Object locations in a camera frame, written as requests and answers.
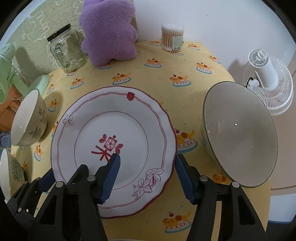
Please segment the red trimmed white plate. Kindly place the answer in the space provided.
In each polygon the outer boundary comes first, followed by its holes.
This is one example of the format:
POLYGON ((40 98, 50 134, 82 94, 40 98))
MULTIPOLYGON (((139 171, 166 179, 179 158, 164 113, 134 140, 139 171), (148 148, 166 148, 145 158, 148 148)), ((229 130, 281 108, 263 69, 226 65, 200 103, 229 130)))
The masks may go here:
POLYGON ((99 206, 102 217, 116 218, 144 210, 163 193, 176 152, 174 129, 161 105, 136 88, 111 86, 67 109, 53 135, 51 165, 56 181, 68 182, 80 165, 94 175, 118 154, 112 192, 99 206))

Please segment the green leaf bowl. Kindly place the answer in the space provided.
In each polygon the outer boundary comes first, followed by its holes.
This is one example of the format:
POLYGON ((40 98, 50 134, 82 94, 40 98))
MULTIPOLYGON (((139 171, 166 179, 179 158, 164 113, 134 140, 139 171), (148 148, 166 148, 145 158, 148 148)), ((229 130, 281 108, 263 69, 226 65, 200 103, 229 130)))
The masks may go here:
POLYGON ((271 176, 278 136, 267 108, 243 85, 223 81, 206 93, 202 131, 208 155, 231 180, 258 187, 271 176))

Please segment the grey plaid pillow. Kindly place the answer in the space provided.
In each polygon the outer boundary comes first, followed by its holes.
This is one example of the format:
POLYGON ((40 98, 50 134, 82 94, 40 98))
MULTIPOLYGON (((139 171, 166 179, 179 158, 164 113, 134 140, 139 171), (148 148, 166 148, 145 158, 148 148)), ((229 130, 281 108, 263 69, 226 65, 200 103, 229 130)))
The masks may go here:
POLYGON ((0 131, 0 148, 3 149, 11 149, 11 133, 0 131))

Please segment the beige door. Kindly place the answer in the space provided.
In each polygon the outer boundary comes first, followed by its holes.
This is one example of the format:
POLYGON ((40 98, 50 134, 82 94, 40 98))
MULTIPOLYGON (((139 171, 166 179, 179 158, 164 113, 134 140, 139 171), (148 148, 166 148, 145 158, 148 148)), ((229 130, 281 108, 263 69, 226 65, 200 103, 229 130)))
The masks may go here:
POLYGON ((287 111, 273 116, 278 136, 278 158, 270 177, 272 195, 295 193, 295 98, 287 111))

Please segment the wooden bed headboard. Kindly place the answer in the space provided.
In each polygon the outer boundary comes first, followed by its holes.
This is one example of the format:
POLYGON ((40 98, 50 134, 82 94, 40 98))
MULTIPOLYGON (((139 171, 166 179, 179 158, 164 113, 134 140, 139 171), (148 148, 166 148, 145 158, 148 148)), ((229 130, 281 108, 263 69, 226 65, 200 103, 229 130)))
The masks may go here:
POLYGON ((23 100, 21 93, 13 85, 9 88, 6 101, 1 104, 0 130, 8 132, 11 130, 13 119, 23 100))

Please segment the green desk fan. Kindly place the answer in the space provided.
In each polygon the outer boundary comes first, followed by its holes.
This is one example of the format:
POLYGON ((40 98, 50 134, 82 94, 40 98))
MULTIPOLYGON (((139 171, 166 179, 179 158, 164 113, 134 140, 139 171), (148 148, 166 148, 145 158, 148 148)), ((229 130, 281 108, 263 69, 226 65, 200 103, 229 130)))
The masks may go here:
POLYGON ((49 84, 49 76, 41 75, 28 86, 26 78, 12 64, 15 52, 15 46, 10 43, 1 49, 1 104, 8 98, 9 88, 12 86, 26 97, 34 89, 43 94, 49 84))

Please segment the green elephant print mat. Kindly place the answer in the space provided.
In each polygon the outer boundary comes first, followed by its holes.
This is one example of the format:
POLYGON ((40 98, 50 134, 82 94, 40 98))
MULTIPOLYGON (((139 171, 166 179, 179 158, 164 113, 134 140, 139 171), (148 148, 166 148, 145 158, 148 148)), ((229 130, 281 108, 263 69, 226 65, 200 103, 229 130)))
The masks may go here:
POLYGON ((47 38, 70 24, 80 41, 84 33, 79 25, 83 0, 32 1, 14 19, 1 39, 1 48, 15 46, 13 66, 28 80, 58 69, 47 38))

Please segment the glass jar black lid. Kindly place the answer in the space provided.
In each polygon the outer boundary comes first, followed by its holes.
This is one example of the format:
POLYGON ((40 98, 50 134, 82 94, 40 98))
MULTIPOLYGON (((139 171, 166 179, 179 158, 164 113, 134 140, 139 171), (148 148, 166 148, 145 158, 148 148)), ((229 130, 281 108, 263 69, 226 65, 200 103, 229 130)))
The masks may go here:
POLYGON ((52 33, 47 41, 50 52, 65 73, 77 71, 87 62, 87 54, 81 50, 78 34, 67 24, 52 33))

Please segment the white standing fan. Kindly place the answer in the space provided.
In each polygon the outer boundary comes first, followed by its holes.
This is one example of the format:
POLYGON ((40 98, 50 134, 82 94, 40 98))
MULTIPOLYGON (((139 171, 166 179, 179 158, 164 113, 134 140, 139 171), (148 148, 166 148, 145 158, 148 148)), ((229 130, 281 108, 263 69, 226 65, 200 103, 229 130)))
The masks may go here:
POLYGON ((290 71, 282 61, 263 49, 254 49, 249 53, 243 85, 262 101, 271 115, 283 114, 292 104, 290 71))

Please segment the yellow cake print tablecloth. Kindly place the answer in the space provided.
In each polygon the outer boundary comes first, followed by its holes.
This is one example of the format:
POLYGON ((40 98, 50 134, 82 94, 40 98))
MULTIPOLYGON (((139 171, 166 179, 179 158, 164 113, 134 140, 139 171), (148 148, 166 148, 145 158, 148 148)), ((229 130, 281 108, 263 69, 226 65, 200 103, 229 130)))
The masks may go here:
MULTIPOLYGON (((44 100, 50 104, 57 99, 58 104, 49 115, 46 137, 40 142, 40 161, 33 156, 36 147, 14 147, 11 151, 30 178, 48 171, 52 133, 66 109, 83 94, 110 86, 117 73, 128 74, 131 78, 129 87, 138 88, 156 99, 177 130, 195 131, 194 140, 201 142, 202 103, 206 91, 219 81, 232 80, 229 72, 210 59, 210 52, 205 47, 197 51, 184 48, 181 53, 172 54, 161 47, 140 42, 136 49, 137 57, 131 61, 112 62, 102 69, 87 63, 75 73, 66 74, 59 69, 50 74, 54 89, 44 94, 44 100)), ((163 219, 170 211, 185 214, 195 210, 174 175, 164 193, 144 211, 131 217, 105 219, 103 224, 111 240, 185 240, 188 230, 165 233, 163 219)))

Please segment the purple plush toy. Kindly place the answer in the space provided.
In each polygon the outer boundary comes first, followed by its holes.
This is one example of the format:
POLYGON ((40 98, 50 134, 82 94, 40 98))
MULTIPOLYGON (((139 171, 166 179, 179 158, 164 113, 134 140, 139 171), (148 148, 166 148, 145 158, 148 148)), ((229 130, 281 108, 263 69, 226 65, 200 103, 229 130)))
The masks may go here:
POLYGON ((81 49, 93 66, 136 57, 137 31, 131 24, 134 15, 131 1, 84 1, 79 18, 85 35, 81 49))

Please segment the cotton swab container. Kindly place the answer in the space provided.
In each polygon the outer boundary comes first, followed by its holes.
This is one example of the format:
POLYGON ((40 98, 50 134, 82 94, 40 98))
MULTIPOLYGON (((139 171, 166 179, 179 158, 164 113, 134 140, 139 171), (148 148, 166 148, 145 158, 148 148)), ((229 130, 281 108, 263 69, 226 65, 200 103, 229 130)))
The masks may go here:
POLYGON ((184 28, 176 24, 162 24, 162 48, 168 52, 181 50, 184 28))

